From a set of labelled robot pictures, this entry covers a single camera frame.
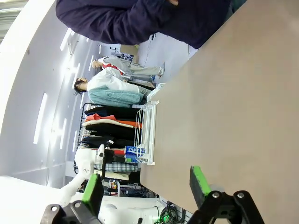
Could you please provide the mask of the bald mannequin grey clothes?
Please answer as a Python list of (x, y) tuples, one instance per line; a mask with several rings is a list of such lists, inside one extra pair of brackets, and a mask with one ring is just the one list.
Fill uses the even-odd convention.
[(135, 77), (160, 77), (164, 74), (164, 68), (160, 66), (142, 67), (138, 64), (134, 64), (129, 61), (120, 59), (118, 57), (111, 56), (95, 59), (92, 62), (92, 67), (102, 69), (111, 67), (119, 70), (122, 74), (131, 75)]

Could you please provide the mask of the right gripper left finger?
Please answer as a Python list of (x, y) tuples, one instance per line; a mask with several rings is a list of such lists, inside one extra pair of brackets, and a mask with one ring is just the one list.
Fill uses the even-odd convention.
[(50, 204), (45, 208), (41, 224), (103, 224), (99, 218), (104, 189), (99, 174), (91, 175), (81, 200), (66, 206)]

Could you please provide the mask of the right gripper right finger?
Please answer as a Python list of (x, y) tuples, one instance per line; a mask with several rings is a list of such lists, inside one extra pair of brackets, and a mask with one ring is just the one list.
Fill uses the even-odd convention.
[(228, 224), (264, 224), (249, 192), (240, 190), (228, 195), (211, 190), (199, 166), (191, 166), (189, 185), (198, 207), (189, 224), (215, 224), (217, 219), (224, 219)]

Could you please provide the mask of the rack of dark clothes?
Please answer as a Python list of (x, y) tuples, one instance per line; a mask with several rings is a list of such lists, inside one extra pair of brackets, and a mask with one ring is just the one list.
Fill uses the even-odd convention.
[(136, 145), (141, 136), (143, 115), (139, 108), (124, 108), (85, 103), (81, 113), (75, 150), (80, 147), (97, 149), (105, 145), (121, 150)]

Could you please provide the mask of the dark haired mannequin white top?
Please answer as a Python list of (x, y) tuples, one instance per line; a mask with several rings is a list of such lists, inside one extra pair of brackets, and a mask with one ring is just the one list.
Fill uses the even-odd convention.
[(143, 104), (151, 93), (149, 89), (124, 81), (114, 68), (103, 69), (91, 80), (77, 78), (73, 88), (77, 94), (86, 92), (95, 104), (124, 108)]

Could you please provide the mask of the person in navy jacket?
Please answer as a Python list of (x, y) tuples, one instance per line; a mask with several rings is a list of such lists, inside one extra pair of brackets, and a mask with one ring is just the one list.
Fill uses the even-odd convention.
[(107, 44), (135, 45), (155, 33), (200, 48), (225, 22), (232, 0), (56, 0), (74, 32)]

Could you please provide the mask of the blue printed box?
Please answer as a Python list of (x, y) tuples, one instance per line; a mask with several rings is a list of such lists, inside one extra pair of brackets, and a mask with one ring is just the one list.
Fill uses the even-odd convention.
[(145, 154), (145, 149), (135, 146), (125, 147), (125, 162), (127, 163), (141, 163), (141, 156)]

